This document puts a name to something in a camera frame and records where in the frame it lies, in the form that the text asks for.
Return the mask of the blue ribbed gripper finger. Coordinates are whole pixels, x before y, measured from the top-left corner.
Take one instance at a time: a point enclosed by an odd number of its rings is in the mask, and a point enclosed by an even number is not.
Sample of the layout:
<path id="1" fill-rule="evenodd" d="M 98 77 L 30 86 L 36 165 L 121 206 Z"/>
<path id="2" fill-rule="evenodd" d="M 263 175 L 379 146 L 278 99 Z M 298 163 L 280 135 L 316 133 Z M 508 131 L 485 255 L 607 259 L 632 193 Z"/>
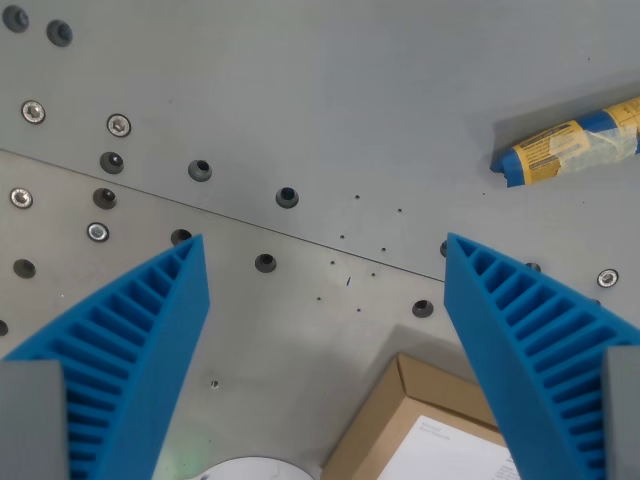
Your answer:
<path id="1" fill-rule="evenodd" d="M 605 478 L 602 365 L 638 329 L 487 246 L 446 244 L 444 305 L 520 477 Z"/>
<path id="2" fill-rule="evenodd" d="M 91 294 L 24 340 L 9 361 L 62 369 L 70 479 L 149 479 L 208 315 L 194 236 Z"/>

